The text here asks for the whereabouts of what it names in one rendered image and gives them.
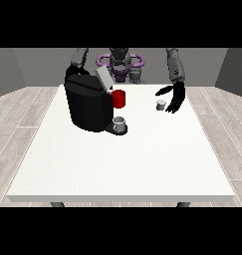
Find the black coffee machine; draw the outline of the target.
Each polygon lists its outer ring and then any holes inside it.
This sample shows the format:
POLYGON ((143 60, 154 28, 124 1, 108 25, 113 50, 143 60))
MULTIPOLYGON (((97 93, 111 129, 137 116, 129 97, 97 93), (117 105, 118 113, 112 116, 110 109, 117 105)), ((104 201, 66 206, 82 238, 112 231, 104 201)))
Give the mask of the black coffee machine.
POLYGON ((64 83, 72 122, 78 128, 115 135, 127 133, 114 131, 114 107, 112 92, 107 92, 97 76, 69 76, 64 83))

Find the small grey cup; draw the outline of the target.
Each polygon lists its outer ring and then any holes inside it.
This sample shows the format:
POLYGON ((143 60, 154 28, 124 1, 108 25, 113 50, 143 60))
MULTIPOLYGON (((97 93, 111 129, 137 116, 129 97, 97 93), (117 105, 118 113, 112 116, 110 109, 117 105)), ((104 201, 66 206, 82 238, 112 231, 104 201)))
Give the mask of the small grey cup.
POLYGON ((125 129, 125 120, 123 117, 115 117, 113 119, 114 131, 122 132, 125 129))

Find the pale grey machine lid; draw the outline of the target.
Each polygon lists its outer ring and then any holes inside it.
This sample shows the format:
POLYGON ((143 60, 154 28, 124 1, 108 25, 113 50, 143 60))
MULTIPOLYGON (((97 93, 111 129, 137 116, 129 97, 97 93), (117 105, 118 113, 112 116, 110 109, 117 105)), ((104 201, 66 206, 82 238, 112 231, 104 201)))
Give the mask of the pale grey machine lid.
POLYGON ((114 81, 106 66, 101 66, 96 69, 96 75, 100 79, 104 89, 108 91, 114 84, 114 81))

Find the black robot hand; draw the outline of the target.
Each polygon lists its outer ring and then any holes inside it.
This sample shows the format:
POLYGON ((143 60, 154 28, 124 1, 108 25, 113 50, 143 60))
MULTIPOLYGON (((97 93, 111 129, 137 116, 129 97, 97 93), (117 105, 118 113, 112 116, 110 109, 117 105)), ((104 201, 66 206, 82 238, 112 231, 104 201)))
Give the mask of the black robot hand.
POLYGON ((158 97, 158 96, 167 94, 169 92, 173 92, 173 97, 166 111, 168 113, 174 114, 179 110, 180 106, 185 100, 184 83, 176 82, 171 86, 166 86, 165 88, 161 88, 155 95, 158 97))
POLYGON ((76 75, 88 75, 89 72, 83 68, 78 68, 77 66, 71 65, 67 70, 66 70, 66 76, 65 78, 67 79, 69 76, 76 74, 76 75))

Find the red pod holder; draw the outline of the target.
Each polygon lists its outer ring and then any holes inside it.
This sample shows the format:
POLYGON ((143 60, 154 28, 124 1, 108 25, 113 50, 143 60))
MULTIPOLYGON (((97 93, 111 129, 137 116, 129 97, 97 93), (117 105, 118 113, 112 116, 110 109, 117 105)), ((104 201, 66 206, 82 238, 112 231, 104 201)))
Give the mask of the red pod holder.
POLYGON ((125 106, 125 91, 114 90, 112 92, 113 97, 113 107, 116 109, 121 109, 125 106))

